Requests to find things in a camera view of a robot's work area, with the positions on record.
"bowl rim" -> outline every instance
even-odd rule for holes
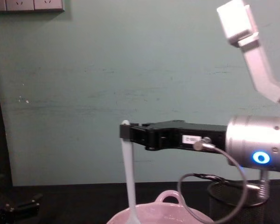
[[[136,208],[144,207],[144,206],[156,206],[156,205],[158,205],[158,206],[161,205],[161,206],[166,206],[166,207],[168,207],[168,206],[170,206],[170,207],[173,206],[173,207],[177,207],[177,208],[183,209],[185,212],[187,212],[187,211],[185,210],[185,208],[183,207],[183,205],[181,205],[181,204],[176,204],[176,203],[168,203],[168,202],[151,202],[151,203],[137,204],[137,205],[136,205]],[[198,213],[199,216],[202,216],[203,219],[208,219],[208,221],[213,221],[210,217],[208,217],[207,215],[205,215],[203,212],[198,211],[198,210],[193,209],[193,208],[191,208],[191,209],[192,209],[195,213]],[[123,214],[123,213],[125,213],[125,212],[127,212],[127,211],[129,211],[129,210],[130,210],[130,208],[126,208],[126,209],[124,209],[124,210],[122,210],[122,211],[116,213],[116,214],[107,222],[107,224],[110,223],[110,222],[111,222],[113,219],[115,219],[116,217],[120,216],[121,214]]]

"white label sticker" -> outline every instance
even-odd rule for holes
[[[197,141],[200,141],[202,138],[201,136],[193,136],[193,135],[183,135],[182,142],[183,144],[194,144]]]

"white spoon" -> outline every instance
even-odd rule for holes
[[[130,125],[128,120],[122,122],[123,125]],[[133,143],[127,139],[121,139],[122,154],[126,171],[127,197],[130,207],[130,216],[126,224],[141,224],[136,212],[135,180],[134,180],[134,149]]]

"green painted wall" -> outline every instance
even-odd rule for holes
[[[225,125],[235,114],[280,116],[224,38],[216,8],[225,0],[65,2],[61,14],[0,15],[0,99],[15,185],[124,182],[124,119]],[[280,0],[248,2],[280,79]],[[135,150],[138,182],[186,172],[239,178],[219,155]]]

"glowing blue ring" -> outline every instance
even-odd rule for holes
[[[253,154],[253,159],[259,164],[267,164],[271,160],[270,156],[265,152],[255,152]]]

